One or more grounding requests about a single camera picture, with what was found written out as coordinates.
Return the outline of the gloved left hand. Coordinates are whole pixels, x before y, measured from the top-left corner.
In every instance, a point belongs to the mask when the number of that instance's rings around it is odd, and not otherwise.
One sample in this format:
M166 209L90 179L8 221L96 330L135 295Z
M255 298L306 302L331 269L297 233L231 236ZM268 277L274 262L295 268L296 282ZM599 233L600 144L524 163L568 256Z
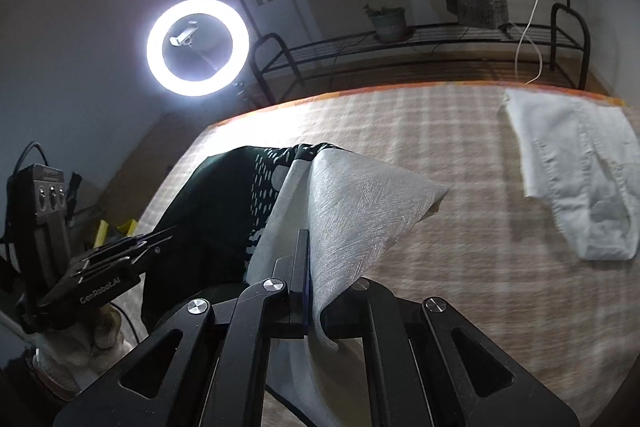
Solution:
M38 334L32 367L49 390L70 401L131 350L122 314L106 305L68 329Z

